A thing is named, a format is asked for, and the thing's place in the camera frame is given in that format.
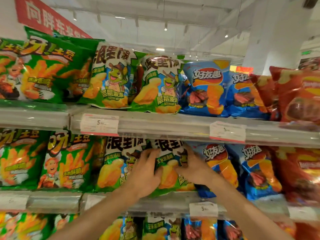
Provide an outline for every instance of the price label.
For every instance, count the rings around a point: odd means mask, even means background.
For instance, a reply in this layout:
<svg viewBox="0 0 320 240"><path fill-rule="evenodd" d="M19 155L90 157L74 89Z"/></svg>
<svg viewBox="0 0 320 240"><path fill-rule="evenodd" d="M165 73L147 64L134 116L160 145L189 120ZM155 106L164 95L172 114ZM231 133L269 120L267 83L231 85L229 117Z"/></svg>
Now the price label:
<svg viewBox="0 0 320 240"><path fill-rule="evenodd" d="M292 220L318 221L317 213L308 206L288 206L290 218Z"/></svg>
<svg viewBox="0 0 320 240"><path fill-rule="evenodd" d="M94 194L88 195L84 210L86 211L90 209L91 207L93 207L94 205L102 201L104 198L105 196L102 196L102 195L94 195Z"/></svg>
<svg viewBox="0 0 320 240"><path fill-rule="evenodd" d="M26 210L28 199L26 194L0 194L0 210Z"/></svg>
<svg viewBox="0 0 320 240"><path fill-rule="evenodd" d="M190 203L190 217L218 217L218 205L212 202Z"/></svg>
<svg viewBox="0 0 320 240"><path fill-rule="evenodd" d="M246 125L229 124L216 121L210 124L210 138L235 143L246 142Z"/></svg>
<svg viewBox="0 0 320 240"><path fill-rule="evenodd" d="M82 134L95 136L119 136L119 116L85 113L80 122Z"/></svg>

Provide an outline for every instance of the ceiling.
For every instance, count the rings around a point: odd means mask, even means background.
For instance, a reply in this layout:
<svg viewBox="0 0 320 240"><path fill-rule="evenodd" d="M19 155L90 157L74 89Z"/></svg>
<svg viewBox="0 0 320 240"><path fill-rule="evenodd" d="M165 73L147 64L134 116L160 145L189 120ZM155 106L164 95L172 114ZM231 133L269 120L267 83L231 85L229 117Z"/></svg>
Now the ceiling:
<svg viewBox="0 0 320 240"><path fill-rule="evenodd" d="M256 0L42 1L93 38L104 38L113 45L144 52L164 48L166 53L186 54L190 60L227 56L240 65ZM319 4L308 36L312 38L302 49L317 47L320 52Z"/></svg>

